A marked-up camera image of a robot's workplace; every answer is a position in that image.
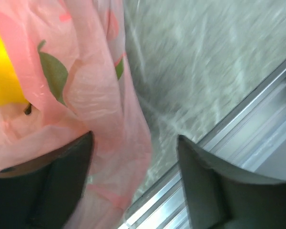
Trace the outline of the pink plastic bag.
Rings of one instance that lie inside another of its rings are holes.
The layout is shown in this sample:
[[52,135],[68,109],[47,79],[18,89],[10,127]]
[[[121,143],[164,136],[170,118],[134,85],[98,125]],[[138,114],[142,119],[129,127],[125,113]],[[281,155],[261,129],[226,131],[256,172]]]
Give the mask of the pink plastic bag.
[[83,193],[63,229],[114,229],[152,154],[125,50],[121,0],[0,0],[0,32],[24,97],[0,106],[0,171],[87,132]]

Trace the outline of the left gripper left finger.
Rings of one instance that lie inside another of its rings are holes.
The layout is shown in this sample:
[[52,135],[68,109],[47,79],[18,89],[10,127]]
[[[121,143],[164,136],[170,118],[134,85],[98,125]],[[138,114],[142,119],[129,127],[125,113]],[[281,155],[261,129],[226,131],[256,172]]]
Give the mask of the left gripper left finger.
[[62,229],[80,201],[93,155],[92,132],[0,171],[0,229]]

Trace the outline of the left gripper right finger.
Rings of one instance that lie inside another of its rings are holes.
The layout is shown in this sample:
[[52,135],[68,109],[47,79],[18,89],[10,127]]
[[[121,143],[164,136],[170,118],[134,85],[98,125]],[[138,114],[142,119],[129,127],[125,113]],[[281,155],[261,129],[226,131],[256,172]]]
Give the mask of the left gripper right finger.
[[239,168],[178,136],[178,162],[195,229],[286,229],[286,181]]

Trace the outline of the yellow fruit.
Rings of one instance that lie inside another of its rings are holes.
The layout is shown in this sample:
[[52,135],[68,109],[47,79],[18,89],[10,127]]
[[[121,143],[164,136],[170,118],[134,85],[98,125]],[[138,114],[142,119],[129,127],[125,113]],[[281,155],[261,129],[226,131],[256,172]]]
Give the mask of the yellow fruit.
[[32,112],[32,104],[24,97],[19,79],[8,54],[5,41],[0,32],[0,106],[26,103],[25,115]]

